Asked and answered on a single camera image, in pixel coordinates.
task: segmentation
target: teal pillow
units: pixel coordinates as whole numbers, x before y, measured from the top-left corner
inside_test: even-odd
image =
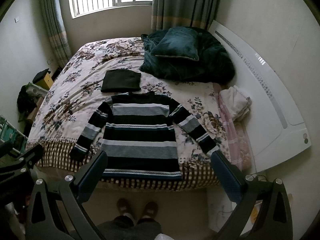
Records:
[[[190,28],[170,28],[160,43],[151,51],[156,57],[185,58],[199,61],[198,33]]]

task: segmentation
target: pants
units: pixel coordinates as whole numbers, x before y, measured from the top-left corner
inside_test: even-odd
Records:
[[[140,219],[134,226],[132,220],[126,216],[118,216],[97,228],[107,240],[154,240],[162,233],[160,224],[151,218]],[[75,231],[70,235],[74,239],[80,239]]]

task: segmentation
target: crumpled white fabric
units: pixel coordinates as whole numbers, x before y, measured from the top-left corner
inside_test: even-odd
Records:
[[[241,121],[250,112],[251,99],[248,94],[236,85],[221,90],[220,96],[226,104],[233,121]]]
[[[170,236],[164,235],[164,234],[159,234],[156,236],[155,240],[174,240]]]

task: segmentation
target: floral pattern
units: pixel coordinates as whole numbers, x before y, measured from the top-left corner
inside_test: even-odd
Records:
[[[107,70],[130,69],[136,72],[144,60],[143,42],[140,38],[118,38],[96,41],[82,46],[65,66],[51,87],[33,123],[28,143],[53,145],[45,147],[41,166],[53,166],[76,171],[80,164],[70,162],[68,153],[84,129],[92,113],[111,95],[101,93]],[[180,102],[193,113],[210,136],[230,159],[226,131],[219,117],[212,83],[174,82],[160,80],[141,73],[141,91],[164,93]],[[178,125],[174,125],[178,160],[182,172],[190,168],[210,170],[210,159],[198,144]],[[88,162],[100,148],[104,129],[92,143]]]

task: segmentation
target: silver bolt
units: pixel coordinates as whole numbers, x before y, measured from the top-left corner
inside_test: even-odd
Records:
[[[276,179],[276,184],[279,184],[279,185],[281,185],[283,182],[282,182],[282,180],[281,179]]]
[[[73,176],[72,176],[72,175],[67,175],[67,176],[64,178],[65,181],[72,181],[72,179],[73,179]]]
[[[36,184],[37,184],[37,185],[42,184],[42,182],[43,182],[43,179],[37,179],[37,180],[36,180]]]
[[[248,174],[248,175],[245,176],[245,179],[247,181],[253,181],[254,177],[252,175]]]

